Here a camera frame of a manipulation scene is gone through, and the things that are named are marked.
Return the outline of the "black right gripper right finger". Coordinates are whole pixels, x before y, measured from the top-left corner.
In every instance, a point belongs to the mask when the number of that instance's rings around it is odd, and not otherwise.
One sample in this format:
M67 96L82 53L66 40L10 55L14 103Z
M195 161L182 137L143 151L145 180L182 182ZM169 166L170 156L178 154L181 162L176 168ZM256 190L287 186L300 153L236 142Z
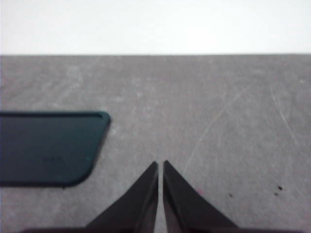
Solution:
M239 227L206 201L173 167L163 163L163 203L170 233L233 233Z

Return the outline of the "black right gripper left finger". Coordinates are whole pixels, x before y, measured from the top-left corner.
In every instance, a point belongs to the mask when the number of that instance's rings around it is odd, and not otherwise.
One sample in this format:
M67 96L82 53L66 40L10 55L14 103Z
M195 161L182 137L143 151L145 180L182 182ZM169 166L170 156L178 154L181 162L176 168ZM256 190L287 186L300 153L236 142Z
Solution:
M92 233L153 233L158 206L158 163L152 162L133 185L86 225Z

